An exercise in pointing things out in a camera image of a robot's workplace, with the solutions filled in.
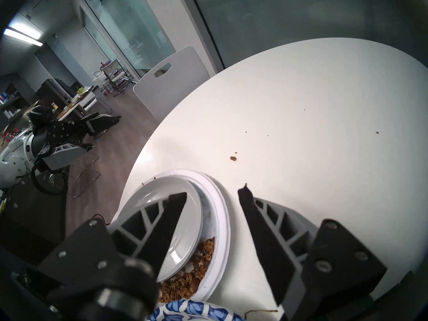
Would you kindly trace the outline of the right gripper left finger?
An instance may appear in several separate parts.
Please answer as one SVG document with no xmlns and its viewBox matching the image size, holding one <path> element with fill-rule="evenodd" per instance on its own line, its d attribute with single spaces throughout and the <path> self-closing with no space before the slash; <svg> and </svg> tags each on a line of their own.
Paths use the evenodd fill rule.
<svg viewBox="0 0 428 321">
<path fill-rule="evenodd" d="M 158 291 L 157 277 L 166 258 L 186 193 L 152 202 L 158 206 L 153 223 L 145 224 L 142 210 L 106 226 L 89 219 L 59 244 L 37 267 L 63 290 Z"/>
</svg>

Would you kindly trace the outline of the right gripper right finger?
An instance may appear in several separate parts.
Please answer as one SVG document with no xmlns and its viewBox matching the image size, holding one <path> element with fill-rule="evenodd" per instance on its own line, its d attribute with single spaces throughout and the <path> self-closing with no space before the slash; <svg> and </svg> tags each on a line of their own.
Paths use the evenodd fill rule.
<svg viewBox="0 0 428 321">
<path fill-rule="evenodd" d="M 387 267 L 345 226 L 315 225 L 247 184 L 238 198 L 281 319 L 353 319 L 372 306 Z"/>
</svg>

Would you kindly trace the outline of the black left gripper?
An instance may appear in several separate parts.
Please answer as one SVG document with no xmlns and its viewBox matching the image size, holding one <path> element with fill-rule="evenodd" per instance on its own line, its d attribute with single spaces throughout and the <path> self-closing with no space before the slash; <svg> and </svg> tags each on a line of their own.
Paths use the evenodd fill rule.
<svg viewBox="0 0 428 321">
<path fill-rule="evenodd" d="M 42 157 L 42 172 L 62 169 L 94 148 L 83 140 L 88 134 L 99 137 L 119 123 L 121 116 L 98 115 L 78 121 L 38 122 L 33 124 L 33 156 Z"/>
</svg>

